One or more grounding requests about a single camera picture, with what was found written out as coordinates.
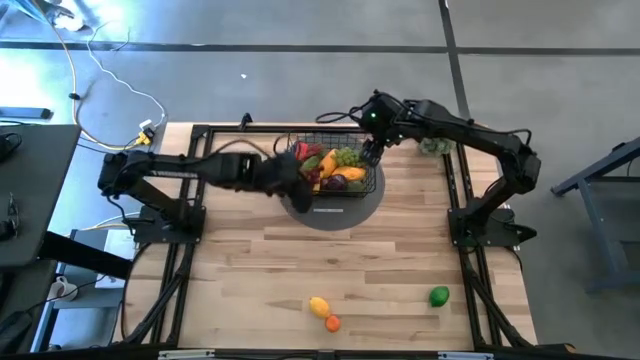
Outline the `white paper sheet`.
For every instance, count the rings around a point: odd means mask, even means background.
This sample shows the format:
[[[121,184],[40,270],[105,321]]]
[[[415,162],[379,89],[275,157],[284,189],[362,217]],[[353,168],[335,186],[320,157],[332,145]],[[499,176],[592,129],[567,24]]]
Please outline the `white paper sheet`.
[[[134,236],[128,230],[109,230],[106,236],[104,251],[121,258],[132,260],[136,254]],[[112,276],[102,276],[96,283],[96,288],[121,289],[125,281]]]

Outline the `blue-grey side table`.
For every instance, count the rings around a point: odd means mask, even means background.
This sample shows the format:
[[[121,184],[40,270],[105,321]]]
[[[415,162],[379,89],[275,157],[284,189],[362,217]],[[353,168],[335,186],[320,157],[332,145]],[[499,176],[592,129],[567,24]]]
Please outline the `blue-grey side table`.
[[[577,190],[584,202],[605,274],[586,286],[588,293],[640,285],[640,175],[613,176],[623,166],[640,165],[640,137],[621,143],[600,160],[551,188],[561,197]]]

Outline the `black flat bar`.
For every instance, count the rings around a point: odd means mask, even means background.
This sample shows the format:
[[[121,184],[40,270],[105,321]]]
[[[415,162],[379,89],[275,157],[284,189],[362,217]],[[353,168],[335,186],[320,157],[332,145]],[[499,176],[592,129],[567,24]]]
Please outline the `black flat bar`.
[[[0,106],[0,117],[17,119],[49,119],[52,111],[47,108],[34,107],[2,107]]]

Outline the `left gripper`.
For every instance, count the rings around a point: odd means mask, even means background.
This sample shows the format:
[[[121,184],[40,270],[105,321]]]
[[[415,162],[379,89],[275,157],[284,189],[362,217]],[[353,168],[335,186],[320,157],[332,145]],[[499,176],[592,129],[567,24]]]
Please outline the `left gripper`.
[[[307,213],[313,202],[313,183],[303,180],[300,162],[291,154],[279,154],[259,160],[253,167],[251,186],[269,196],[290,195],[299,187],[299,193],[291,196],[291,205],[298,213]]]

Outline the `white and yellow plug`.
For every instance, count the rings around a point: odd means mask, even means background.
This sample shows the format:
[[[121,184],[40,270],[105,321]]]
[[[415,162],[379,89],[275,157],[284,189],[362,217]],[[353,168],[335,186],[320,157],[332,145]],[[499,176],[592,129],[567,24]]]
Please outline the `white and yellow plug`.
[[[151,145],[156,132],[156,126],[154,123],[147,119],[139,124],[140,132],[136,139],[137,145]]]

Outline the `silver aluminium extrusion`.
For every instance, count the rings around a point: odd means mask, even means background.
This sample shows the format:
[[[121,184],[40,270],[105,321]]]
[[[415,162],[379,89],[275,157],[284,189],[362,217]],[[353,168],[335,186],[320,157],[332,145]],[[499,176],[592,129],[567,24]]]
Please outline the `silver aluminium extrusion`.
[[[441,351],[438,360],[495,360],[492,353]]]
[[[214,359],[215,352],[206,349],[178,349],[160,351],[157,360],[207,360]]]

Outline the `round grey woven placemat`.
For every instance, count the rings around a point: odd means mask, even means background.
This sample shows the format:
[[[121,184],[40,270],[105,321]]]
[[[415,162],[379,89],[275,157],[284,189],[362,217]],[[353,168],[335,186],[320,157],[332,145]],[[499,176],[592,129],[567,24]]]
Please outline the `round grey woven placemat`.
[[[337,231],[353,228],[367,220],[382,202],[385,176],[382,168],[375,169],[376,186],[364,197],[315,197],[307,213],[296,212],[289,199],[280,202],[286,213],[299,223],[322,231]]]

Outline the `black desk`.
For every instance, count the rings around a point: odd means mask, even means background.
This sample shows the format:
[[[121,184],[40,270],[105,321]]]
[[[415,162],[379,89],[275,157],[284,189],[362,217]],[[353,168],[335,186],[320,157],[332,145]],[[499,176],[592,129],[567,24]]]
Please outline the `black desk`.
[[[18,233],[0,241],[0,269],[37,259],[54,260],[125,279],[130,260],[76,242],[48,230],[72,160],[80,130],[75,125],[1,126],[20,135],[17,150],[0,162],[0,220],[10,197],[18,207]]]

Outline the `green grape bunch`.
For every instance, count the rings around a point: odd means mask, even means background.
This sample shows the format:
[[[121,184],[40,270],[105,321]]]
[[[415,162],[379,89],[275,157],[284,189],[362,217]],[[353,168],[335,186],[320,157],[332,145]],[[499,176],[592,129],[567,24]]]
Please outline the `green grape bunch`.
[[[334,159],[338,167],[360,167],[360,155],[350,147],[336,149]]]

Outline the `white mug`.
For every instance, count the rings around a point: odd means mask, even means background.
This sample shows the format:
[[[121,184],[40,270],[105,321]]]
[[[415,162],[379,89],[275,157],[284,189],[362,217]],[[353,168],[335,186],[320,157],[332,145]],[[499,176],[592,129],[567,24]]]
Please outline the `white mug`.
[[[70,302],[78,293],[78,286],[70,283],[65,276],[58,276],[51,284],[47,300],[51,302]]]

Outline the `green lime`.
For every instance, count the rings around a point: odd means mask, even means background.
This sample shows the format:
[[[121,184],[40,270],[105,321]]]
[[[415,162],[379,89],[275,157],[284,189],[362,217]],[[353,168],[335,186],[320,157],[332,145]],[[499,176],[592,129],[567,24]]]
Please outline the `green lime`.
[[[432,307],[443,307],[449,300],[450,290],[447,286],[436,286],[429,293],[429,304]]]

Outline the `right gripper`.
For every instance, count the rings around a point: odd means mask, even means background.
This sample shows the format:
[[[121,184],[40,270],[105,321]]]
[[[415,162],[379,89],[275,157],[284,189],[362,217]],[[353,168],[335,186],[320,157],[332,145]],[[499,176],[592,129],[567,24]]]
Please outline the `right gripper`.
[[[362,108],[362,129],[368,132],[374,143],[365,141],[360,158],[364,163],[377,166],[384,153],[385,145],[399,145],[402,134],[398,121],[404,119],[404,104],[384,92],[375,92]]]

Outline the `small black device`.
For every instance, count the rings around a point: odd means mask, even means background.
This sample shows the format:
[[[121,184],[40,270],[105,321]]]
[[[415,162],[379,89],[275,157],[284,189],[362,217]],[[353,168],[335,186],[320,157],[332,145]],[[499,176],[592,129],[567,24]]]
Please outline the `small black device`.
[[[19,209],[12,193],[9,194],[7,218],[0,221],[0,242],[11,240],[18,235],[20,226]]]

